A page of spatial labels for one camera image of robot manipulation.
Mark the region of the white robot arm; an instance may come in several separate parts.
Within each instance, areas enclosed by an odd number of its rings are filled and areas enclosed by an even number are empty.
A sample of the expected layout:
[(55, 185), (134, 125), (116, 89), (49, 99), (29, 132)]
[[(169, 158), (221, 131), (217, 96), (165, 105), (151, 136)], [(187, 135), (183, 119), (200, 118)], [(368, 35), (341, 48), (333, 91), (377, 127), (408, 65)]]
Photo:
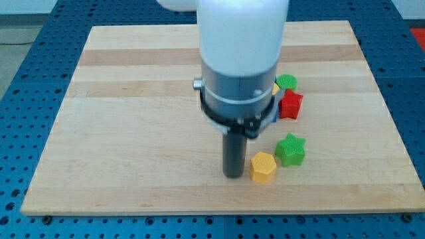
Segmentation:
[(283, 90), (274, 93), (288, 1), (157, 0), (170, 11), (194, 11), (201, 77), (193, 81), (204, 116), (222, 132), (222, 172), (244, 172), (248, 139), (275, 118)]

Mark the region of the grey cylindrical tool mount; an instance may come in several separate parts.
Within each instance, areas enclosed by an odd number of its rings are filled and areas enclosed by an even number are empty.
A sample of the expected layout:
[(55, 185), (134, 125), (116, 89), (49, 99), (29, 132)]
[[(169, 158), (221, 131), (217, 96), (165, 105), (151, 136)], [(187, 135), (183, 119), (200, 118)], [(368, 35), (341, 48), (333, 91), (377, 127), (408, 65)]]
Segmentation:
[(257, 138), (275, 118), (285, 93), (272, 93), (276, 67), (274, 64), (259, 73), (230, 76), (202, 62), (202, 76), (193, 80), (193, 88), (200, 93), (205, 117), (224, 134)]

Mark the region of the blue block behind arm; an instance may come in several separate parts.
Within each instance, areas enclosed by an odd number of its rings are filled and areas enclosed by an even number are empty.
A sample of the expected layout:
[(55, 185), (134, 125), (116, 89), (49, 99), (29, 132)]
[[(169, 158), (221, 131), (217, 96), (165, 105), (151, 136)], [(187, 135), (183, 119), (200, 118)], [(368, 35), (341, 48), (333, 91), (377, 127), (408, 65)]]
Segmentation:
[(276, 108), (276, 111), (275, 111), (275, 114), (274, 114), (274, 117), (273, 117), (273, 120), (272, 120), (272, 122), (273, 123), (276, 123), (277, 122), (277, 120), (278, 120), (278, 118), (279, 118), (279, 107), (277, 107)]

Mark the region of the yellow block behind arm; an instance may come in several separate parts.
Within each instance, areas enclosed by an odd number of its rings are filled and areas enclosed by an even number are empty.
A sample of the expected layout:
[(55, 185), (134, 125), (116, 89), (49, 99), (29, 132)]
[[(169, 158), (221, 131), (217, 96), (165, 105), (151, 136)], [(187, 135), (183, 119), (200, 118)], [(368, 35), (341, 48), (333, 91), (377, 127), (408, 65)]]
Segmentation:
[(273, 96), (276, 95), (279, 91), (280, 91), (280, 87), (276, 83), (274, 83), (273, 90), (272, 90), (272, 95)]

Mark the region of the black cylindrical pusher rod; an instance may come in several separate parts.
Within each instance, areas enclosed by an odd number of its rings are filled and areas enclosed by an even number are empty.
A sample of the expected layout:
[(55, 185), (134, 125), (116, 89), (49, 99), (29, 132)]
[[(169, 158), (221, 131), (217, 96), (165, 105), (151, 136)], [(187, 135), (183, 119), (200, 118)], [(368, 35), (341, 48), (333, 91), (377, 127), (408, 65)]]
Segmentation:
[(222, 172), (228, 178), (243, 175), (247, 138), (241, 133), (228, 132), (222, 136)]

